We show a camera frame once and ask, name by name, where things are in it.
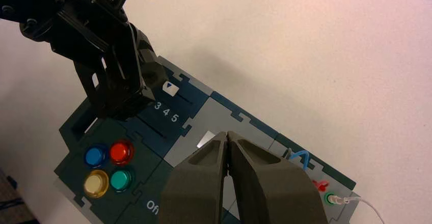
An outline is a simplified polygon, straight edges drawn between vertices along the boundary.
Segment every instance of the printed numbers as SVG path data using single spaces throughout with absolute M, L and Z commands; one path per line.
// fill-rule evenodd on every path
M 160 109 L 162 108 L 162 103 L 161 102 L 157 102 L 156 105 L 154 106 L 155 109 Z M 170 114 L 170 109 L 167 108 L 165 110 L 162 111 L 162 113 L 164 113 L 165 116 L 168 116 Z M 175 114 L 171 117 L 171 121 L 172 122 L 176 122 L 178 121 L 179 117 L 178 114 Z
M 161 106 L 161 105 L 162 105 L 162 104 L 161 104 L 160 102 L 157 102 L 156 105 L 154 106 L 154 108 L 155 108 L 155 109 L 160 109 L 160 106 Z
M 173 115 L 172 118 L 171 118 L 171 121 L 172 122 L 176 122 L 177 119 L 178 119 L 178 115 Z

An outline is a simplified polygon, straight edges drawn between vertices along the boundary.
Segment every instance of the red toggle switch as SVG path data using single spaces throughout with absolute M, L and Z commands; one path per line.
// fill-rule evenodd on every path
M 315 180 L 312 180 L 312 183 L 315 185 L 315 187 L 318 189 L 318 191 L 320 192 L 325 192 L 326 188 L 329 186 L 329 182 L 328 181 L 320 181 L 317 182 Z

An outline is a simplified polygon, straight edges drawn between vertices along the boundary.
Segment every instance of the blue wire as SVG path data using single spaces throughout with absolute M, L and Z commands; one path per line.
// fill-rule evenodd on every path
M 294 159 L 296 157 L 299 157 L 300 155 L 305 155 L 305 162 L 303 162 L 303 170 L 305 171 L 308 168 L 308 164 L 309 164 L 309 152 L 306 150 L 301 150 L 298 151 L 294 154 L 292 154 L 289 159 Z

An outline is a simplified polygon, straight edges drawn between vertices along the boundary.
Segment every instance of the round arcade button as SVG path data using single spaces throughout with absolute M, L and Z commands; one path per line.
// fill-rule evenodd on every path
M 91 147 L 86 152 L 86 163 L 91 167 L 98 167 L 105 159 L 105 152 L 100 147 Z
M 124 191 L 130 185 L 131 180 L 132 177 L 129 171 L 119 170 L 111 175 L 110 183 L 116 191 Z
M 125 139 L 117 140 L 110 148 L 110 157 L 114 164 L 125 165 L 133 157 L 133 145 Z
M 108 175 L 101 170 L 90 172 L 84 181 L 84 192 L 87 196 L 97 199 L 108 190 Z

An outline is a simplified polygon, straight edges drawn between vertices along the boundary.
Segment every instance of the number 5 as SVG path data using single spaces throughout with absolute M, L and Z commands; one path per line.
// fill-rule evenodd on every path
M 176 122 L 177 119 L 178 119 L 178 115 L 173 115 L 172 118 L 171 118 L 171 121 L 172 122 Z

